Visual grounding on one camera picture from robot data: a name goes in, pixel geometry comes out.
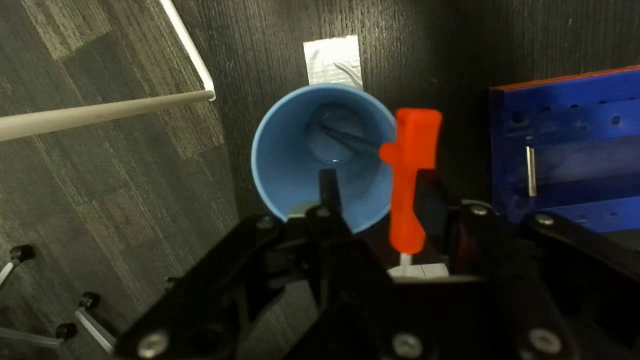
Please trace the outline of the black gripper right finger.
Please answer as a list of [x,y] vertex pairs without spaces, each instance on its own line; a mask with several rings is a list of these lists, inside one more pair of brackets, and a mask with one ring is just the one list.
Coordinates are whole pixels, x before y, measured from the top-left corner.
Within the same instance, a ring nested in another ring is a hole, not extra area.
[[430,261],[450,268],[482,268],[485,262],[479,225],[493,218],[485,203],[455,196],[437,174],[415,180],[415,218],[425,233]]

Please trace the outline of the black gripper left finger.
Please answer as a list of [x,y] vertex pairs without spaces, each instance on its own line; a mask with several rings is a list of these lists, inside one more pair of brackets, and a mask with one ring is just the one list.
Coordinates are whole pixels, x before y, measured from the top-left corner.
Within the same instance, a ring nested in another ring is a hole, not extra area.
[[319,206],[315,216],[332,229],[340,225],[337,177],[332,169],[319,173]]

